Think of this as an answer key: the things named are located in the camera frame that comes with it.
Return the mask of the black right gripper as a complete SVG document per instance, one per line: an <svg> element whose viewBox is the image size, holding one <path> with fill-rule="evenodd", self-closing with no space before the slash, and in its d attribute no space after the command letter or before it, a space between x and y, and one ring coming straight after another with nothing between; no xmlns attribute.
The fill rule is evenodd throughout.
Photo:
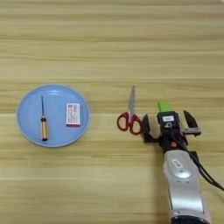
<svg viewBox="0 0 224 224"><path fill-rule="evenodd" d="M196 119L188 111L184 111L184 116L189 129L164 129L160 132L160 135L157 138L154 138L150 134L149 117L145 115L141 122L143 140L146 143L158 143L162 148L163 153L175 150L188 151L186 136L199 136L201 134L201 130L196 122Z"/></svg>

